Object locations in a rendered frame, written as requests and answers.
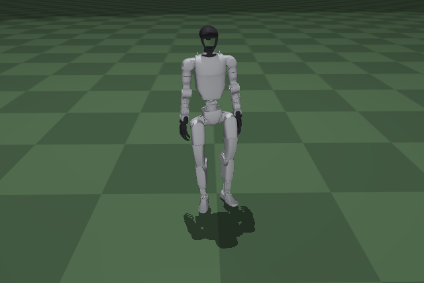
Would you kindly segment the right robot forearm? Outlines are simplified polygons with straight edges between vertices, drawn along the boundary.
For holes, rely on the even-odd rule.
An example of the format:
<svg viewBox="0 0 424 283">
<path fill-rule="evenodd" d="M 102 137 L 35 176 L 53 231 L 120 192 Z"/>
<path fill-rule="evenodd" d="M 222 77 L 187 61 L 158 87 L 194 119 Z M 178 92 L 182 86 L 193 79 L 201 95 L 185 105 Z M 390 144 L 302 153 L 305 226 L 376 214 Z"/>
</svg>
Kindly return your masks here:
<svg viewBox="0 0 424 283">
<path fill-rule="evenodd" d="M 181 102 L 181 106 L 180 106 L 180 120 L 184 121 L 184 117 L 185 116 L 187 116 L 188 117 L 188 120 L 189 120 L 189 103 L 190 103 L 190 98 L 183 97 L 183 88 L 181 90 L 180 102 Z"/>
</svg>

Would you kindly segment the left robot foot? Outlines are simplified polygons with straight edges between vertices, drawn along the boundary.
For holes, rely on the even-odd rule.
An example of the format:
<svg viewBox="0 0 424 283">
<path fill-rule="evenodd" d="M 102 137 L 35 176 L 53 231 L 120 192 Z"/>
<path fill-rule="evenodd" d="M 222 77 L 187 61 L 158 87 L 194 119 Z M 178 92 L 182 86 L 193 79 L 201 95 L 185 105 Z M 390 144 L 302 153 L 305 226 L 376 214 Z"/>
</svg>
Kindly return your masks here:
<svg viewBox="0 0 424 283">
<path fill-rule="evenodd" d="M 238 201 L 230 194 L 230 193 L 227 193 L 226 195 L 223 193 L 223 190 L 221 190 L 221 193 L 220 193 L 220 197 L 222 198 L 222 199 L 224 199 L 224 201 L 228 204 L 228 205 L 230 205 L 230 206 L 232 206 L 232 207 L 235 207 L 235 206 L 237 206 L 239 203 L 238 203 Z"/>
</svg>

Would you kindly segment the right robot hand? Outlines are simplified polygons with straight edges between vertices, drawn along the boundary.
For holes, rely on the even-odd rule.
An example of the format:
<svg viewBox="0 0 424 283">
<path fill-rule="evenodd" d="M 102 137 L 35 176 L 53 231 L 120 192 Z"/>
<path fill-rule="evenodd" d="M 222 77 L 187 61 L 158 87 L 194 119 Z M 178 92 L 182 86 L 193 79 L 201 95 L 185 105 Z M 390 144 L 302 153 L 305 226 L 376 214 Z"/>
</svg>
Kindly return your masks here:
<svg viewBox="0 0 424 283">
<path fill-rule="evenodd" d="M 189 139 L 187 139 L 187 137 L 190 138 L 190 136 L 188 135 L 188 133 L 186 131 L 187 130 L 186 124 L 188 124 L 188 117 L 185 116 L 184 121 L 180 120 L 180 123 L 181 123 L 180 124 L 180 135 L 183 137 L 183 139 L 190 141 Z"/>
</svg>

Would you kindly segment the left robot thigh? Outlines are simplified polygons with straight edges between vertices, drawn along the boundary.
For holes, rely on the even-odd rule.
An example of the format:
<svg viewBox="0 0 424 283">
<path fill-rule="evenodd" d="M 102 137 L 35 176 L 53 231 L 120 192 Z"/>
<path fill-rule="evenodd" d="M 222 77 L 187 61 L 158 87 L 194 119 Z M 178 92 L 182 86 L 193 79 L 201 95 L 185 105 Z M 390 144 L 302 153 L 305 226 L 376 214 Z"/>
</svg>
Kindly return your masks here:
<svg viewBox="0 0 424 283">
<path fill-rule="evenodd" d="M 227 111 L 222 111 L 223 116 L 223 140 L 225 151 L 220 153 L 221 164 L 228 164 L 229 160 L 234 159 L 238 143 L 238 128 L 236 117 Z"/>
</svg>

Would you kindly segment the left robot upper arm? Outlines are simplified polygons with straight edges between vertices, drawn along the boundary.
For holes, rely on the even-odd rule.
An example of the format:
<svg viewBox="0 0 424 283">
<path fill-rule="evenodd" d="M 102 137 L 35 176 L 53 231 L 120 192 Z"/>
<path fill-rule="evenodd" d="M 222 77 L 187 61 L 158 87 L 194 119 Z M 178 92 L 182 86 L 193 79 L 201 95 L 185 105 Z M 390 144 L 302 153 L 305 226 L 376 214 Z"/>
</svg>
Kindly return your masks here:
<svg viewBox="0 0 424 283">
<path fill-rule="evenodd" d="M 229 79 L 228 91 L 236 93 L 240 91 L 239 84 L 237 83 L 237 61 L 231 55 L 224 55 L 227 63 L 227 75 Z"/>
</svg>

